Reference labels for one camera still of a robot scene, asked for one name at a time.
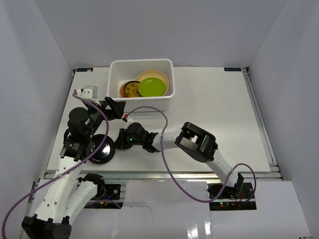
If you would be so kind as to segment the amber patterned glass plate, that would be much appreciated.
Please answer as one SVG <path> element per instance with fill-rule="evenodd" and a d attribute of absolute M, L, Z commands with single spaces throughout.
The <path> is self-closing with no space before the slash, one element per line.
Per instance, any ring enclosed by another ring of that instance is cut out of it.
<path fill-rule="evenodd" d="M 139 93 L 139 81 L 129 81 L 124 84 L 124 92 L 129 98 L 141 97 Z"/>

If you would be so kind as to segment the green round plate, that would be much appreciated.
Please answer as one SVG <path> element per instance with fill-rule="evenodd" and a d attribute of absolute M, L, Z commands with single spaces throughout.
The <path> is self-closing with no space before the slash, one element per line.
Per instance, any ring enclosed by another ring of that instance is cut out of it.
<path fill-rule="evenodd" d="M 166 90 L 165 82 L 155 77 L 143 79 L 138 85 L 138 91 L 142 97 L 161 97 Z"/>

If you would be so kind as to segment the orange round plastic plate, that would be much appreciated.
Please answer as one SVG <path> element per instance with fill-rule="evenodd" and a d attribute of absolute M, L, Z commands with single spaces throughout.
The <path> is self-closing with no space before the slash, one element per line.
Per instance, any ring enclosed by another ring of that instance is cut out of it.
<path fill-rule="evenodd" d="M 143 79 L 146 79 L 146 78 L 151 78 L 151 77 L 155 77 L 155 78 L 159 78 L 161 80 L 163 80 L 165 82 L 165 84 L 167 85 L 167 90 L 166 90 L 166 93 L 168 91 L 168 87 L 169 87 L 169 81 L 168 81 L 168 78 L 167 76 L 161 72 L 161 71 L 158 71 L 158 70 L 148 70 L 148 71 L 145 71 L 145 72 L 142 72 L 140 73 L 137 77 L 136 77 L 136 81 L 141 81 Z"/>

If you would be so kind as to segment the woven bamboo round plate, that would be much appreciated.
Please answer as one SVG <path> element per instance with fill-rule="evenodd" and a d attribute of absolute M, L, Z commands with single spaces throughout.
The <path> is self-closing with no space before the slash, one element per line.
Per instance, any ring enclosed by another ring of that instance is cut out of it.
<path fill-rule="evenodd" d="M 121 98 L 126 98 L 127 94 L 125 92 L 125 83 L 121 85 L 120 89 L 119 89 L 119 94 Z"/>

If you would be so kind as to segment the black round plate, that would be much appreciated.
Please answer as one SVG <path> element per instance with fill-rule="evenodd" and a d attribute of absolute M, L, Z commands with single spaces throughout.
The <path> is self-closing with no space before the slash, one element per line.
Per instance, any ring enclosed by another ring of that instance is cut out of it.
<path fill-rule="evenodd" d="M 103 134 L 97 134 L 92 137 L 93 147 L 91 153 L 99 146 L 102 139 L 104 138 Z M 97 165 L 102 165 L 109 162 L 115 155 L 115 146 L 114 142 L 110 137 L 107 137 L 100 149 L 89 159 L 90 162 Z"/>

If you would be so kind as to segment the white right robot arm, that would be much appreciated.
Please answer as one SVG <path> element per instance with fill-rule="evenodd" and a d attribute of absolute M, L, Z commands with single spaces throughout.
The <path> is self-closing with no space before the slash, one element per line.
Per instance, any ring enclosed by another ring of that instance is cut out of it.
<path fill-rule="evenodd" d="M 216 137 L 190 122 L 184 123 L 180 129 L 164 133 L 149 132 L 138 122 L 129 123 L 120 129 L 115 147 L 125 150 L 134 145 L 149 153 L 179 148 L 195 161 L 205 163 L 225 186 L 223 192 L 228 197 L 235 199 L 243 193 L 244 178 L 224 159 Z"/>

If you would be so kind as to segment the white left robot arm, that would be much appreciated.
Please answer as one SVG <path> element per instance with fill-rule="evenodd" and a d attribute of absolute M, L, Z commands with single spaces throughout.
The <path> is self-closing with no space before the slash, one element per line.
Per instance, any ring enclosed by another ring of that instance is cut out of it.
<path fill-rule="evenodd" d="M 69 113 L 55 177 L 40 186 L 48 187 L 32 216 L 24 217 L 22 228 L 31 239 L 68 239 L 72 224 L 91 199 L 105 194 L 103 177 L 89 173 L 79 177 L 87 161 L 106 163 L 115 148 L 107 133 L 96 134 L 100 124 L 121 119 L 126 103 L 110 97 L 103 101 L 79 97 L 85 107 Z"/>

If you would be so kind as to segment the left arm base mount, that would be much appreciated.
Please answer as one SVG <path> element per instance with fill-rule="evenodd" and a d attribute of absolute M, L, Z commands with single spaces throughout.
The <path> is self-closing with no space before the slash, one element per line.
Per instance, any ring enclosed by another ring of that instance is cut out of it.
<path fill-rule="evenodd" d="M 90 181 L 96 185 L 96 195 L 85 205 L 85 209 L 121 209 L 123 202 L 119 202 L 121 194 L 120 184 L 107 184 L 102 175 L 88 173 L 84 177 L 79 177 L 80 183 Z"/>

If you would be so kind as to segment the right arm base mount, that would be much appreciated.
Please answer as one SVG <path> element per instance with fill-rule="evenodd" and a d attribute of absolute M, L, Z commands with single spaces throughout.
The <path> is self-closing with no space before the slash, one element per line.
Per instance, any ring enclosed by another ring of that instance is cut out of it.
<path fill-rule="evenodd" d="M 218 199 L 209 203 L 209 208 L 211 212 L 257 210 L 252 183 L 244 183 L 239 194 L 226 187 Z"/>

